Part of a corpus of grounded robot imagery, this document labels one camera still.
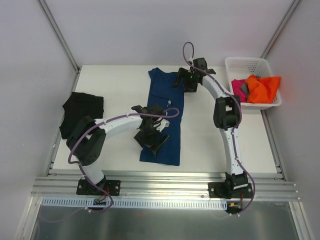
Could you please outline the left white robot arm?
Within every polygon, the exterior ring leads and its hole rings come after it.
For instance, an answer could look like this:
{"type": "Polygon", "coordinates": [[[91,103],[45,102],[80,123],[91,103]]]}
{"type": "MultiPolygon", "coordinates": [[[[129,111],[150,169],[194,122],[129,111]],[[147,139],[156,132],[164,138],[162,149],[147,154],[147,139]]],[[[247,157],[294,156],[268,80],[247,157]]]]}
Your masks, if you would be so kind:
{"type": "Polygon", "coordinates": [[[170,126],[166,112],[159,105],[142,107],[135,105],[126,114],[93,119],[83,117],[66,141],[70,153],[69,164],[78,165],[88,189],[93,194],[100,194],[106,189],[107,180],[98,166],[106,140],[131,130],[137,130],[133,137],[140,147],[146,147],[156,157],[169,136],[162,135],[170,126]]]}

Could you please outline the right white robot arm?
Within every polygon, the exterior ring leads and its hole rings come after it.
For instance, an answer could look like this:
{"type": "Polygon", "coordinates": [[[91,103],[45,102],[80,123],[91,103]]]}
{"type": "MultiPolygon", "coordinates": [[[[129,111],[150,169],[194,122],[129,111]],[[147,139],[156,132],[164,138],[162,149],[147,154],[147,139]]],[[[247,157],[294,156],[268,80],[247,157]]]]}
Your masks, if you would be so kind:
{"type": "Polygon", "coordinates": [[[226,171],[223,183],[213,187],[213,193],[220,198],[241,197],[249,186],[248,174],[242,164],[239,145],[239,125],[242,120],[240,100],[232,95],[215,77],[216,72],[208,68],[206,60],[191,58],[187,61],[189,70],[179,68],[173,87],[183,86],[187,93],[195,93],[198,85],[208,90],[215,100],[213,123],[222,136],[226,171]]]}

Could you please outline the blue t shirt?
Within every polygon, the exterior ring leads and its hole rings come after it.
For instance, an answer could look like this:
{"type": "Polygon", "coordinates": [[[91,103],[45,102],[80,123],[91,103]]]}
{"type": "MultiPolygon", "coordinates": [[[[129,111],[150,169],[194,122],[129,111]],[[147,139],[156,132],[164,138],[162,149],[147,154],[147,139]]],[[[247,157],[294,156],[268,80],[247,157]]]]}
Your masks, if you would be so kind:
{"type": "Polygon", "coordinates": [[[150,87],[147,106],[155,104],[161,106],[163,110],[177,108],[179,115],[169,118],[169,126],[161,135],[168,135],[168,139],[160,148],[158,155],[154,156],[148,147],[144,147],[140,153],[141,162],[155,163],[169,166],[179,166],[181,156],[181,121],[184,111],[184,88],[182,85],[173,87],[178,76],[177,72],[164,72],[156,67],[148,72],[150,77],[150,87]]]}

